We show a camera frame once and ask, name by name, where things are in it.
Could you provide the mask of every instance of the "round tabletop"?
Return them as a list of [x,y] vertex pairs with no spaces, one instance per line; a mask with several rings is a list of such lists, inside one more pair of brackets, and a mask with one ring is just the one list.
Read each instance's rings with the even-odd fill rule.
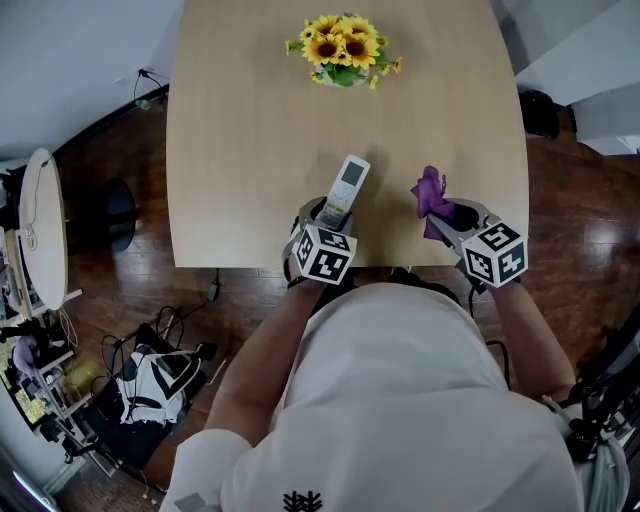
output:
[[56,162],[46,149],[33,153],[20,192],[20,243],[38,296],[59,309],[67,294],[67,240]]

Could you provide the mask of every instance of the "yellow flower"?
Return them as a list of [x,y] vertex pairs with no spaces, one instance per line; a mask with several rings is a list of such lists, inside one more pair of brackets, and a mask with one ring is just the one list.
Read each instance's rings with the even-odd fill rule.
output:
[[376,88],[376,84],[378,83],[378,80],[380,80],[380,77],[378,75],[374,75],[372,78],[370,78],[369,79],[369,89],[374,91],[375,88]]
[[311,25],[306,25],[304,27],[304,30],[300,32],[300,41],[302,41],[304,44],[309,44],[316,35],[317,32],[315,27],[313,26],[313,23]]
[[311,80],[313,80],[316,84],[324,84],[323,82],[323,73],[318,73],[316,71],[312,71],[311,73],[309,73],[309,76],[311,77]]
[[328,64],[343,51],[344,41],[340,36],[327,34],[315,37],[305,45],[302,54],[312,62],[314,66]]
[[332,14],[328,16],[320,16],[316,21],[312,23],[316,32],[326,36],[328,34],[335,34],[337,32],[336,25],[338,24],[338,16]]
[[402,71],[402,57],[398,57],[393,63],[393,70],[396,73],[400,73]]
[[351,55],[351,65],[362,69],[369,69],[370,65],[376,63],[378,53],[378,43],[375,39],[367,39],[364,34],[345,34],[344,44],[347,53]]
[[331,62],[333,64],[341,64],[342,66],[351,66],[351,55],[347,53],[347,49],[344,45],[344,39],[342,40],[342,44],[340,45],[340,52],[333,59],[331,59]]
[[369,20],[363,19],[361,16],[345,16],[340,20],[339,30],[345,34],[364,34],[374,41],[378,37],[378,31],[369,23]]

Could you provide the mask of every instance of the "wall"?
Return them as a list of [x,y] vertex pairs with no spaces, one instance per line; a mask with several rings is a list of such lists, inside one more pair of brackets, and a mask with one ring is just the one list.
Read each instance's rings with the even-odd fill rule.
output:
[[492,0],[521,88],[568,105],[640,81],[637,0]]
[[517,75],[619,0],[492,0]]
[[0,0],[0,160],[55,150],[131,101],[140,66],[171,76],[183,1]]
[[640,83],[573,105],[578,140],[604,155],[636,154],[640,134]]
[[0,411],[0,443],[18,464],[17,469],[36,485],[44,487],[66,466],[64,449],[31,431],[2,383]]

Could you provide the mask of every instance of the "light wood tabletop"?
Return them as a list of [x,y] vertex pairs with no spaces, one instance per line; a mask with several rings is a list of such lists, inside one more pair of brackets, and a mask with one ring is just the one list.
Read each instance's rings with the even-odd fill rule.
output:
[[[285,55],[304,19],[356,12],[403,71],[316,85]],[[179,267],[281,265],[298,209],[328,194],[348,154],[371,163],[354,207],[357,266],[455,261],[422,238],[411,187],[426,165],[447,197],[479,201],[527,235],[527,156],[515,80],[489,0],[187,0],[167,126]]]

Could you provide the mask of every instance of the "white t-shirt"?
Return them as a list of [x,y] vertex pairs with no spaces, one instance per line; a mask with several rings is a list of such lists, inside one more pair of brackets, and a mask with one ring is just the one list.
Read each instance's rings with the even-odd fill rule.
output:
[[510,393],[444,295],[376,284],[307,326],[274,430],[178,448],[163,511],[582,510],[554,415]]

